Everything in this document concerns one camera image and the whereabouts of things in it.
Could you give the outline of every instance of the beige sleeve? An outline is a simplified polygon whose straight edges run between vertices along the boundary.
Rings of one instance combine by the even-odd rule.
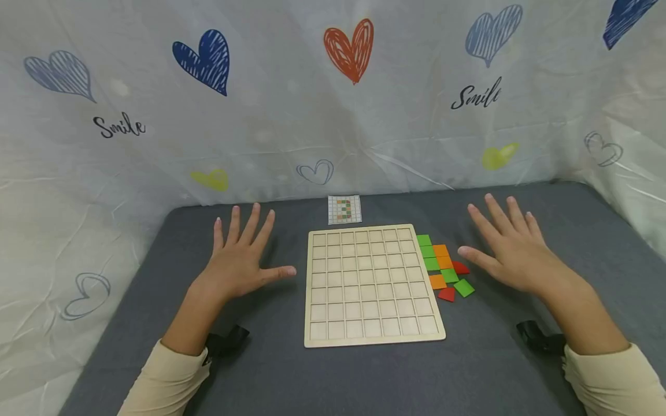
[[[664,389],[641,350],[578,355],[564,349],[565,378],[589,416],[664,416]]]
[[[119,416],[180,416],[199,385],[208,377],[210,363],[171,351],[157,341],[141,374],[127,394]]]

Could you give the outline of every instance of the green tile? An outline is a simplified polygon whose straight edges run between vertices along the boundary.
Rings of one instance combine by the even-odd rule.
[[[442,273],[442,276],[444,276],[444,281],[446,283],[456,283],[458,280],[458,275],[456,274],[456,271],[453,269],[444,269],[440,270]]]
[[[458,293],[463,297],[466,298],[472,293],[474,293],[474,288],[472,285],[465,279],[460,280],[460,282],[454,284],[454,288],[458,291]]]
[[[429,272],[433,272],[435,270],[440,269],[439,263],[437,263],[436,258],[424,258],[424,262],[426,263],[426,270]]]
[[[416,236],[416,239],[418,240],[419,246],[432,246],[432,243],[430,242],[430,236],[427,234]]]
[[[421,254],[423,254],[423,258],[435,257],[435,250],[432,246],[423,246],[421,247]]]

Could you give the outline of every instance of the gray table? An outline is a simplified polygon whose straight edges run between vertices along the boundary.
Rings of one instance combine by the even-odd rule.
[[[666,264],[591,188],[518,187],[363,196],[363,223],[412,223],[417,234],[456,248],[483,246],[466,205],[514,195],[539,220],[551,249],[600,293],[627,337],[666,378]],[[250,210],[243,206],[246,220]],[[438,300],[447,339],[305,349],[308,232],[328,228],[326,200],[271,202],[277,222],[264,266],[293,264],[297,278],[234,301],[216,331],[251,332],[244,350],[218,360],[186,414],[196,415],[583,415],[559,360],[534,355],[514,325],[557,327],[532,297],[471,267],[476,293]],[[155,341],[165,332],[212,244],[215,217],[231,206],[179,208],[166,218],[62,415],[115,415]]]

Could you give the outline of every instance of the orange tile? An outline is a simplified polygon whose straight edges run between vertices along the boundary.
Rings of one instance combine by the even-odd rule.
[[[448,256],[447,257],[437,257],[437,263],[440,265],[440,270],[454,268],[454,264],[451,263],[451,258],[448,257]]]
[[[446,282],[444,281],[444,276],[441,274],[434,274],[430,277],[430,285],[433,290],[444,289],[446,287]]]
[[[444,244],[438,244],[437,246],[432,246],[432,249],[435,250],[435,257],[448,257],[449,250],[446,249]]]

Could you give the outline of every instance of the right hand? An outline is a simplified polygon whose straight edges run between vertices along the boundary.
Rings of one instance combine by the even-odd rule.
[[[507,198],[509,217],[491,194],[486,204],[495,226],[474,205],[468,211],[495,257],[467,246],[458,249],[459,255],[501,283],[539,297],[583,281],[545,245],[536,218],[530,212],[523,216],[513,196]]]

